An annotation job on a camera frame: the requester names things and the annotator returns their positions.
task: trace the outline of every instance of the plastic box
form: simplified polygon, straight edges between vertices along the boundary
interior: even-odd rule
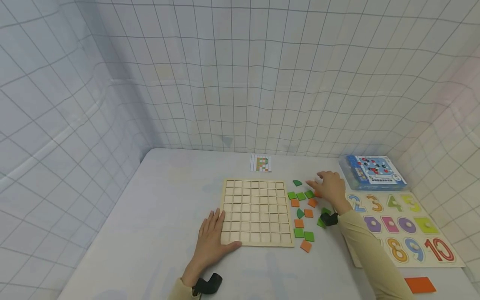
[[[341,156],[340,167],[352,190],[402,191],[407,182],[386,156]]]

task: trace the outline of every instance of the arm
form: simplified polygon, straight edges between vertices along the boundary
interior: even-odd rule
[[[218,208],[215,214],[211,211],[208,219],[204,219],[198,230],[197,246],[193,258],[185,268],[183,276],[175,282],[168,300],[200,299],[200,294],[194,295],[192,287],[195,286],[202,272],[241,246],[240,241],[228,245],[220,244],[224,219],[225,212],[220,213]]]
[[[345,182],[338,173],[317,173],[324,181],[307,181],[332,204],[337,211],[338,224],[345,240],[353,248],[363,266],[368,281],[378,300],[414,299],[399,270],[381,247],[377,238],[367,229],[361,216],[353,211],[345,199]]]

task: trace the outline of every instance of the right hand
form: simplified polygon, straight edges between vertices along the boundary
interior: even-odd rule
[[[337,172],[322,171],[317,175],[323,179],[322,183],[307,180],[306,183],[315,189],[316,194],[327,200],[334,209],[342,215],[352,209],[350,203],[345,198],[345,181],[340,178]]]

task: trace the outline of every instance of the orange rectangle tile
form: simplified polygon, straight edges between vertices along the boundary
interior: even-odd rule
[[[437,291],[428,277],[405,278],[405,281],[414,294],[433,293]]]
[[[305,252],[309,253],[310,249],[312,248],[312,244],[310,244],[306,240],[303,240],[303,242],[300,245],[300,248],[302,248]]]
[[[300,201],[298,201],[298,199],[292,199],[291,203],[292,207],[300,207]]]
[[[303,211],[304,211],[304,213],[305,213],[305,217],[307,217],[307,218],[313,218],[313,210],[311,210],[311,209],[304,209]]]
[[[317,204],[318,204],[318,201],[313,198],[308,200],[308,205],[310,205],[311,207],[316,207]]]
[[[304,228],[304,225],[303,225],[303,220],[295,220],[295,228]]]

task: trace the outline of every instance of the white grid wall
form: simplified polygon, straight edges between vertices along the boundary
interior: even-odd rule
[[[398,160],[480,293],[480,47],[444,89],[448,108]]]

